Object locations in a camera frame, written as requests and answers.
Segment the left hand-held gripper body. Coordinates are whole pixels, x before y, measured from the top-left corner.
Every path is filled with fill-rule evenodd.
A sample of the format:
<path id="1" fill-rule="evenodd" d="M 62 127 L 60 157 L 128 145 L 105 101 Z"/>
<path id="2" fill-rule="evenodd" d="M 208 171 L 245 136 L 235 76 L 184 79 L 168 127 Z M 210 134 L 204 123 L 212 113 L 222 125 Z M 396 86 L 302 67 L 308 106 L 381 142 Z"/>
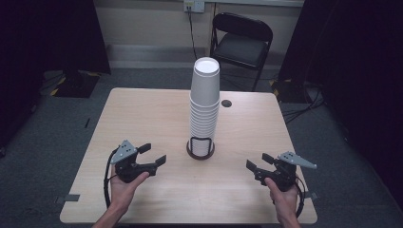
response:
<path id="1" fill-rule="evenodd" d="M 115 166 L 117 176 L 126 183 L 134 181 L 143 173 L 143 164 L 137 163 L 137 148 L 128 140 L 124 140 L 110 161 Z"/>

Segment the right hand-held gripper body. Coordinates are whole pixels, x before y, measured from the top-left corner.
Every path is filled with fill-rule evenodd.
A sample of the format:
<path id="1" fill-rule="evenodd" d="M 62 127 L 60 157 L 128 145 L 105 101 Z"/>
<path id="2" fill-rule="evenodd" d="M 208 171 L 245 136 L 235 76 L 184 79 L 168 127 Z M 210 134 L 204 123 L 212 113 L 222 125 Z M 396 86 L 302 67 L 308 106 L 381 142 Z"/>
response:
<path id="1" fill-rule="evenodd" d="M 298 166 L 317 169 L 316 164 L 303 159 L 294 152 L 284 152 L 278 155 L 272 165 L 275 166 L 275 171 L 257 168 L 255 170 L 255 180 L 264 185 L 264 180 L 270 178 L 282 192 L 288 191 L 295 184 Z"/>

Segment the stack of white paper cups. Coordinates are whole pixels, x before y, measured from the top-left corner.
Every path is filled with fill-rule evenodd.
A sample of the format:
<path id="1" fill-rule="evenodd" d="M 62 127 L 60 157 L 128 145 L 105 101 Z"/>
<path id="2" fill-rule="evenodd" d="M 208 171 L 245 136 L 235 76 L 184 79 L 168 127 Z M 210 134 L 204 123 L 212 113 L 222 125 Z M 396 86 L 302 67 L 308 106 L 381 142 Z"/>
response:
<path id="1" fill-rule="evenodd" d="M 214 140 L 220 106 L 220 64 L 202 57 L 195 62 L 190 91 L 190 138 Z"/>

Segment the person's right hand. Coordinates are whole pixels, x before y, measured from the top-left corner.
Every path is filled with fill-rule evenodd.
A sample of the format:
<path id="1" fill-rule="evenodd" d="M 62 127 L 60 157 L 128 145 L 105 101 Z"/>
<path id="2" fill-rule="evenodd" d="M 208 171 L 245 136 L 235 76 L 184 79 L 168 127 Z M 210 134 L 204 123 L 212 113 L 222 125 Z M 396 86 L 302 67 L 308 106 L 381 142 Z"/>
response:
<path id="1" fill-rule="evenodd" d="M 293 186 L 286 192 L 278 189 L 277 185 L 270 178 L 266 178 L 266 185 L 270 190 L 270 198 L 275 204 L 277 219 L 297 219 L 297 189 Z"/>

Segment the person's left hand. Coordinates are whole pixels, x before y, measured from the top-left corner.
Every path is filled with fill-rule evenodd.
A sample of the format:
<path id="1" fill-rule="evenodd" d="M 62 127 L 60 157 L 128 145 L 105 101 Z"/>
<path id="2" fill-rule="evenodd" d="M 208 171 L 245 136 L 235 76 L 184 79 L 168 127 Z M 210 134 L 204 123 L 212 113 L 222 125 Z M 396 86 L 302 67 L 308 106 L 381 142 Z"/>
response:
<path id="1" fill-rule="evenodd" d="M 149 177 L 148 172 L 143 172 L 130 183 L 122 181 L 115 172 L 115 167 L 111 169 L 111 204 L 112 211 L 125 213 L 130 206 L 136 189 Z"/>

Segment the black stand base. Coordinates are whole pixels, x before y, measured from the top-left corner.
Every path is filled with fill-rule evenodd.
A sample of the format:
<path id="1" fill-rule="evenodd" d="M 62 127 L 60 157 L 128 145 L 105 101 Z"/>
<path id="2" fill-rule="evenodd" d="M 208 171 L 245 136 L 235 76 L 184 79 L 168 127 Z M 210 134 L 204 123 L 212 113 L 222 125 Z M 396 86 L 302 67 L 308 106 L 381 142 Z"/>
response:
<path id="1" fill-rule="evenodd" d="M 94 72 L 64 70 L 62 79 L 50 92 L 54 97 L 89 98 L 100 75 Z"/>
<path id="2" fill-rule="evenodd" d="M 304 85 L 297 85 L 290 80 L 275 80 L 270 83 L 270 86 L 279 103 L 311 104 L 313 102 Z"/>

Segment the black folding chair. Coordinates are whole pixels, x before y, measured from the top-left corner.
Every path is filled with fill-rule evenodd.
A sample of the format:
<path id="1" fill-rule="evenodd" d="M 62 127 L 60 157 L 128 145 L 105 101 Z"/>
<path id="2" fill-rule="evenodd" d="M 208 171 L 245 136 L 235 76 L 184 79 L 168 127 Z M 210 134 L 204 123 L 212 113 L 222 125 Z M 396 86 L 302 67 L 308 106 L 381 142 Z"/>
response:
<path id="1" fill-rule="evenodd" d="M 255 70 L 255 91 L 272 41 L 273 31 L 266 23 L 222 12 L 212 21 L 210 56 L 219 62 Z"/>

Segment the black curtain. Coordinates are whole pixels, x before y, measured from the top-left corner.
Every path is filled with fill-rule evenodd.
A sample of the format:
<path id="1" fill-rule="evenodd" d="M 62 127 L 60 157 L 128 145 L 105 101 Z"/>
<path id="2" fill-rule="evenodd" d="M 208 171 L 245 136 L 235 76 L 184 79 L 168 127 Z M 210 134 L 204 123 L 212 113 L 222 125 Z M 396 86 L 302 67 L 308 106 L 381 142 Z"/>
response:
<path id="1" fill-rule="evenodd" d="M 279 77 L 323 86 L 403 208 L 403 0 L 304 0 Z"/>

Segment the white wall socket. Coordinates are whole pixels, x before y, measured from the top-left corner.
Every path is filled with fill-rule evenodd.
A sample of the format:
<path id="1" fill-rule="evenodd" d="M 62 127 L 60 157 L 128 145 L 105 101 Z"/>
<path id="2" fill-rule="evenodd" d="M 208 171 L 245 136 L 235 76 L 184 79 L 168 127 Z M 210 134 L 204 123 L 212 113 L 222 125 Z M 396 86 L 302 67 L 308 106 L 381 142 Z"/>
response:
<path id="1" fill-rule="evenodd" d="M 205 3 L 198 0 L 183 0 L 183 10 L 185 12 L 204 13 Z"/>

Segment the grey wall trunking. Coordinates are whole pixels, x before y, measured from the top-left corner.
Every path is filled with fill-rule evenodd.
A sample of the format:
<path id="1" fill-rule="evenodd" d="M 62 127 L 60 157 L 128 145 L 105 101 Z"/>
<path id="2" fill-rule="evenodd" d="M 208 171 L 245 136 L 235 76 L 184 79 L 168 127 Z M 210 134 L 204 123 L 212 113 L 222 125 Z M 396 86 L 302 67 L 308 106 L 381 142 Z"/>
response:
<path id="1" fill-rule="evenodd" d="M 202 0 L 208 3 L 301 8 L 305 0 Z"/>

